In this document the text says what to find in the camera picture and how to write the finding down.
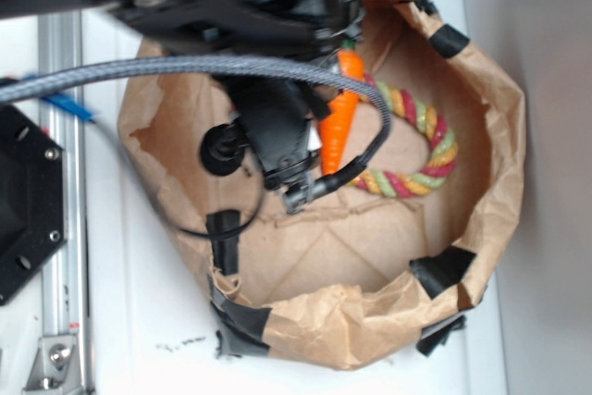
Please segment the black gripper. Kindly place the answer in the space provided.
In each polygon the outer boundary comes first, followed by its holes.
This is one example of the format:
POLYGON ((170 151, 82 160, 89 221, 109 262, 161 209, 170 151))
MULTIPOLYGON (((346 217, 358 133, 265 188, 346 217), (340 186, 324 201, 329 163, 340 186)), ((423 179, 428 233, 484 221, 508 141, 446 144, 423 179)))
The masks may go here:
POLYGON ((312 120, 329 116, 328 103, 309 84, 272 78, 221 78, 234 109, 228 124, 203 136, 200 159, 219 177, 234 173, 251 151, 269 191, 302 180, 319 162, 312 120))

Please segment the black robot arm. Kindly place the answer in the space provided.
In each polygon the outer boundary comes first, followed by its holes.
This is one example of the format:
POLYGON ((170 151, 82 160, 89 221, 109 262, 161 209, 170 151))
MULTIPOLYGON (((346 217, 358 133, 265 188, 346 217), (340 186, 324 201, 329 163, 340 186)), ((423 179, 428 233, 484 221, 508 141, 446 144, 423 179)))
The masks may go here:
POLYGON ((356 39, 361 0, 1 0, 3 18, 101 7, 173 55, 265 57, 244 75, 217 74, 238 110, 235 123, 206 132, 201 158, 217 176, 236 171, 251 151, 265 187, 308 188, 319 154, 312 123, 329 113, 300 75, 277 74, 284 60, 332 60, 356 39))

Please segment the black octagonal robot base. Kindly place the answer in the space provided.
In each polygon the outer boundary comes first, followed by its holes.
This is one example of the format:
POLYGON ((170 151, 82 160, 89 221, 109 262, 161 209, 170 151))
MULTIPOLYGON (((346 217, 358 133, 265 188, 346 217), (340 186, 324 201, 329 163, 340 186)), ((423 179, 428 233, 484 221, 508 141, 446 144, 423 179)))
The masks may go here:
POLYGON ((63 150, 13 105, 1 107, 1 304, 65 242, 63 150))

